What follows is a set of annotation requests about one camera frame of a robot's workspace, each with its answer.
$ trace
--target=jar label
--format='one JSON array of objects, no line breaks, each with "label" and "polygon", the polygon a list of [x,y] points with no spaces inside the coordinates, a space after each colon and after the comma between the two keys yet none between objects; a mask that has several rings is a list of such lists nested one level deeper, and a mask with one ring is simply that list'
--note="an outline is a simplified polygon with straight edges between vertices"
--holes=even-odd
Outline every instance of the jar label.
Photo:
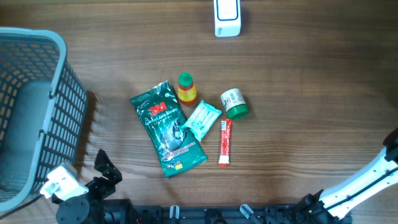
[{"label": "jar label", "polygon": [[190,90],[182,90],[178,88],[178,98],[184,102],[189,102],[195,99],[197,96],[197,90],[193,86]]},{"label": "jar label", "polygon": [[237,88],[230,89],[223,93],[221,95],[221,101],[223,102],[226,111],[235,106],[246,104],[241,91]]}]

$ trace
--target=barcode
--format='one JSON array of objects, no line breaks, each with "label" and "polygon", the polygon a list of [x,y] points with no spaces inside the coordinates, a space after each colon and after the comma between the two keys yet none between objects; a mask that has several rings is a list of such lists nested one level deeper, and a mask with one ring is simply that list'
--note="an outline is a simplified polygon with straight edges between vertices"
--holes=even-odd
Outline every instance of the barcode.
[{"label": "barcode", "polygon": [[221,130],[222,131],[226,130],[226,121],[221,121]]}]

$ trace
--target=green cap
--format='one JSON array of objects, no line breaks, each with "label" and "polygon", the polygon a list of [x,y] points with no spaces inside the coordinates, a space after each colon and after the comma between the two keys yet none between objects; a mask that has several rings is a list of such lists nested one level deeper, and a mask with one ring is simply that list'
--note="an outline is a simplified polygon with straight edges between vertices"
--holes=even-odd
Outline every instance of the green cap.
[{"label": "green cap", "polygon": [[229,109],[226,113],[230,119],[239,119],[246,116],[249,113],[249,109],[248,106],[243,104]]},{"label": "green cap", "polygon": [[190,87],[193,83],[193,78],[189,73],[183,72],[178,78],[178,83],[182,87]]}]

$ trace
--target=light blue packet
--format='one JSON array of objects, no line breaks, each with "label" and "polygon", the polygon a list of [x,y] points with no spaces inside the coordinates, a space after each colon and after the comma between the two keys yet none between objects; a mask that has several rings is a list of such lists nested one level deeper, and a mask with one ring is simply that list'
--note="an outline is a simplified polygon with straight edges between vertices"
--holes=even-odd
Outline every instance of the light blue packet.
[{"label": "light blue packet", "polygon": [[221,113],[221,110],[201,100],[182,128],[190,128],[195,138],[201,141]]}]

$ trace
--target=red stick package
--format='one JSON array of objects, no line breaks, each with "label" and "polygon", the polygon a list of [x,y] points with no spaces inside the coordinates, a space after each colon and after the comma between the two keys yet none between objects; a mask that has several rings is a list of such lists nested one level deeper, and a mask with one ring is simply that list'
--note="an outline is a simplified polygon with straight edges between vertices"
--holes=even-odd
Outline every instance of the red stick package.
[{"label": "red stick package", "polygon": [[229,149],[231,147],[232,120],[221,120],[221,153],[218,161],[219,167],[229,166]]}]

